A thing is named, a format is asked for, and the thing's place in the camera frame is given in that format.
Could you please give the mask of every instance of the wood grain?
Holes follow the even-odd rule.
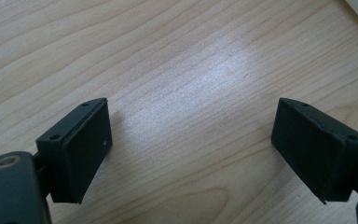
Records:
[[[0,0],[0,154],[109,100],[114,147],[54,223],[355,223],[270,143],[279,97],[358,130],[358,17],[338,0]]]

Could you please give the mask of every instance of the wooden surface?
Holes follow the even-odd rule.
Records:
[[[0,0],[0,154],[107,97],[115,144],[54,223],[355,223],[271,146],[280,97],[358,130],[358,17],[331,0]]]

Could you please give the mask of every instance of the wooden table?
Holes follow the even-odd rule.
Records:
[[[344,1],[0,0],[0,154],[107,97],[114,146],[54,223],[355,223],[272,147],[280,97],[358,131]]]

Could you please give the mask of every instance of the light wood tabletop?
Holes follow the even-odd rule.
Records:
[[[270,143],[280,97],[358,131],[345,1],[0,0],[0,155],[100,97],[114,146],[53,223],[356,223]]]

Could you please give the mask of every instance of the round joint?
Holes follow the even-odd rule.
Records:
[[[21,159],[20,156],[6,156],[0,160],[0,169],[5,169],[12,165],[15,165]]]

